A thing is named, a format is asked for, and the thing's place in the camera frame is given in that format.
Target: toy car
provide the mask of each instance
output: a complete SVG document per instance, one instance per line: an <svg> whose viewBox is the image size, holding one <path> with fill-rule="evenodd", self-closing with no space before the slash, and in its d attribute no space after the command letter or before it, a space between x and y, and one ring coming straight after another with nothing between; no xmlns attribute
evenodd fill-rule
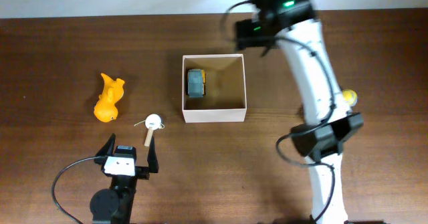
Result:
<svg viewBox="0 0 428 224"><path fill-rule="evenodd" d="M187 72L187 94L190 98L202 98L205 95L205 71L194 69Z"/></svg>

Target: cardboard box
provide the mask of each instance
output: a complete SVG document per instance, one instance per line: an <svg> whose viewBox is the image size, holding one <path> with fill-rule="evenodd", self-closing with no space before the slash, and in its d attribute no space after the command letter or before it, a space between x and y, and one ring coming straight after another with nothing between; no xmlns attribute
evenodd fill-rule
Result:
<svg viewBox="0 0 428 224"><path fill-rule="evenodd" d="M187 95L187 72L202 69L206 74L203 98ZM182 110L186 123L243 122L247 93L242 54L184 55Z"/></svg>

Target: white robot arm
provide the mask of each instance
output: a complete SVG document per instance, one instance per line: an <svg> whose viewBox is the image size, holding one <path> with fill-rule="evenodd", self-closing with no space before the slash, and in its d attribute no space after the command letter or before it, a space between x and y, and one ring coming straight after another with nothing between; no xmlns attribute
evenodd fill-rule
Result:
<svg viewBox="0 0 428 224"><path fill-rule="evenodd" d="M309 0L243 3L255 4L259 12L255 19L236 23L237 49L266 47L266 54L271 47L280 47L303 101L305 124L292 128L291 135L279 139L277 150L287 160L278 145L291 137L306 161L306 164L297 165L312 165L312 221L316 224L346 223L348 215L340 176L343 142L362 126L362 118L351 112L340 91L324 45L321 22Z"/></svg>

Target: cable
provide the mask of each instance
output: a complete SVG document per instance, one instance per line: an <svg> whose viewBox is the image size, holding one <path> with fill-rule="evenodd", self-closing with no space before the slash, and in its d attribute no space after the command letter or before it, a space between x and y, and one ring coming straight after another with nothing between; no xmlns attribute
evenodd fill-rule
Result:
<svg viewBox="0 0 428 224"><path fill-rule="evenodd" d="M71 218L73 221L75 221L76 223L79 223L79 224L83 224L83 223L81 221L79 221L77 218L75 218L73 215L68 213L66 210L64 210L64 208L62 208L62 206L58 203L58 200L56 199L56 196L55 196L55 186L56 186L58 179L61 177L61 175L66 170L70 169L71 167L73 167L76 164L79 164L81 162L85 162L87 160L94 160L96 158L103 158L103 156L93 156L93 157L88 157L88 158L84 158L82 160L78 160L76 162L73 162L72 164L68 165L66 168L62 169L62 171L60 171L60 173L58 173L58 175L55 177L55 180L53 180L53 183L52 183L51 194L52 194L52 199L53 199L55 205L60 209L60 211L62 211L62 213L66 214L69 218Z"/></svg>
<svg viewBox="0 0 428 224"><path fill-rule="evenodd" d="M242 1L241 3L236 3L235 5L232 5L228 10L226 10L226 12L223 14L223 16L221 16L221 20L220 20L220 32L223 36L224 39L226 39L227 41L232 41L235 42L234 39L230 39L228 38L227 34L226 34L226 20L227 17L229 17L230 11L232 11L232 9L240 6L240 5L244 5L244 4L249 4L249 3L253 3L253 0L247 0L247 1Z"/></svg>
<svg viewBox="0 0 428 224"><path fill-rule="evenodd" d="M221 22L220 22L220 29L221 29L221 32L222 32L222 34L223 34L223 36L224 36L224 38L226 40L229 40L229 39L227 38L227 36L225 36L225 26L224 26L224 23L225 23L225 20L226 20L227 16L229 15L230 10L232 10L234 7L236 7L236 5L230 7L228 9L228 11L225 14L223 14L223 17L221 18ZM315 163L312 163L312 164L304 164L304 163L300 163L300 162L295 161L295 160L291 160L286 155L284 155L282 153L282 151L280 150L280 143L283 140L287 139L287 138L290 138L290 137L293 137L293 136L303 136L305 134L311 133L311 132L313 132L313 131L321 128L321 127L324 127L325 125L327 125L329 119L333 115L334 109L336 108L336 104L335 104L336 101L335 101L335 95L334 95L334 90L333 90L333 86L332 86L332 81L330 79L330 76L328 75L326 66L324 65L324 63L321 60L320 56L309 45L306 45L305 43L302 43L302 42L300 42L298 40L290 39L290 38L283 37L283 36L277 36L277 37L268 37L268 36L247 37L247 38L235 39L234 41L238 41L239 42L239 41L253 41L253 40L259 40L259 41L287 41L287 42L299 45L300 47L306 49L311 54L312 57L316 58L316 61L319 63L319 65L321 67L321 70L323 71L323 74L324 74L324 76L327 79L327 84L328 84L328 88L329 88L330 96L331 97L330 97L329 111L328 111L327 115L323 118L323 120L321 120L319 124L313 126L309 130L306 130L306 131L303 131L303 132L286 134L286 135L280 137L277 140L277 142L276 142L276 150L277 150L279 156L284 161L288 162L289 164L292 164L292 165L295 165L295 166L298 166L298 167L302 167L302 168L310 168L310 167L315 167L315 166L326 166L326 167L328 167L330 169L330 171L332 173L332 185L331 185L331 188L330 188L330 194L328 196L326 205L324 206L323 210L314 219L314 222L316 223L325 214L325 212L327 211L327 208L330 206L330 203L331 203L332 198L333 198L333 192L334 192L334 188L335 188L335 185L336 185L336 177L335 177L335 174L334 174L334 167L332 165L330 165L330 164L326 164L326 163L323 163L323 162L315 162Z"/></svg>

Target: small white object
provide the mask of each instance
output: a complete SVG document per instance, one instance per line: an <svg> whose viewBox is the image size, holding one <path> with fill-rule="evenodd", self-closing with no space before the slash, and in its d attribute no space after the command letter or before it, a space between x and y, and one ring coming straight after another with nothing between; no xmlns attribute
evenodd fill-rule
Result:
<svg viewBox="0 0 428 224"><path fill-rule="evenodd" d="M148 128L146 140L144 141L144 146L149 147L150 141L152 140L153 131L157 129L163 129L165 128L165 125L162 124L162 120L159 115L157 114L151 114L147 116L146 120L143 120L142 122L136 123L134 126L140 123L146 123L146 127Z"/></svg>
<svg viewBox="0 0 428 224"><path fill-rule="evenodd" d="M104 173L111 175L135 176L135 163L133 158L109 156L104 165Z"/></svg>

